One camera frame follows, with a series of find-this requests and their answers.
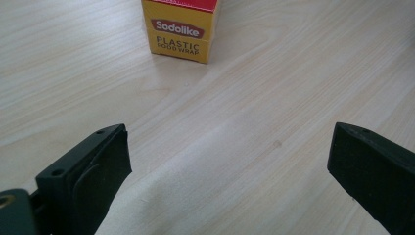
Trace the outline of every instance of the box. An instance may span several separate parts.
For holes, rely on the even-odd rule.
[[[219,0],[142,0],[150,50],[207,63]]]

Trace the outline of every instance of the red label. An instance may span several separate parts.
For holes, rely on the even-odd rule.
[[[168,20],[152,20],[153,28],[157,31],[165,31],[180,36],[189,36],[194,38],[202,38],[205,31],[186,23],[172,22]]]

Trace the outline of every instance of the tabletop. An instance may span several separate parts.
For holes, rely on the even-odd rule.
[[[415,1],[223,0],[210,62],[139,0],[0,2],[0,191],[125,123],[97,234],[388,234],[327,170],[338,121],[415,151]]]

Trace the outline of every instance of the table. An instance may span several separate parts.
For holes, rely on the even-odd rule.
[[[139,0],[0,3],[0,191],[125,123],[97,234],[388,234],[327,170],[337,121],[415,151],[415,1],[226,0],[210,63],[152,55]]]

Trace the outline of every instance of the cardboard box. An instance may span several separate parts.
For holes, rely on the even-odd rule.
[[[142,0],[150,50],[207,63],[219,0]]]

